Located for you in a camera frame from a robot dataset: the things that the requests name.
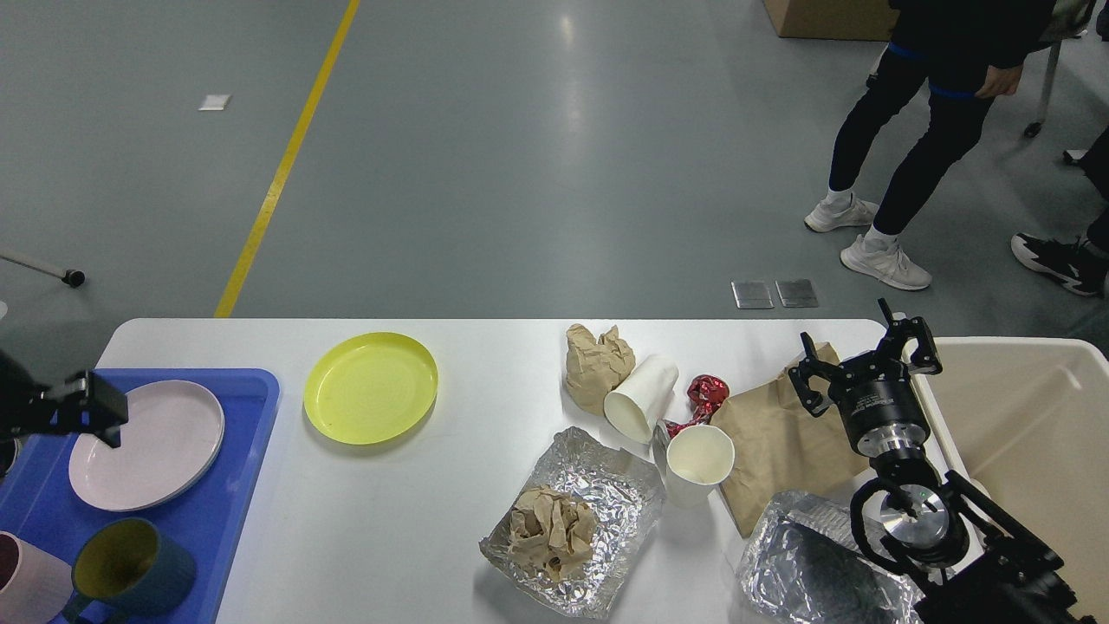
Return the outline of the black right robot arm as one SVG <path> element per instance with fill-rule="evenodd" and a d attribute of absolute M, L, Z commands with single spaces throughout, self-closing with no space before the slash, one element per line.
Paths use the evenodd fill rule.
<path fill-rule="evenodd" d="M 1062 557 L 969 479 L 932 466 L 930 424 L 910 378 L 942 372 L 936 342 L 923 317 L 896 317 L 884 299 L 879 308 L 886 330 L 876 348 L 832 364 L 801 333 L 803 352 L 787 371 L 801 407 L 812 416 L 835 407 L 852 451 L 875 470 L 849 502 L 859 552 L 910 577 L 924 623 L 1074 623 Z"/>

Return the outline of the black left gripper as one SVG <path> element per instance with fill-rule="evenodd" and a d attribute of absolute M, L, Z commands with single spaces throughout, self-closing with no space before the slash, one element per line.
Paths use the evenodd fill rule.
<path fill-rule="evenodd" d="M 1 352 L 1 439 L 26 434 L 94 434 L 111 449 L 121 446 L 128 397 L 103 376 L 87 370 L 51 387 L 35 385 L 27 368 Z"/>

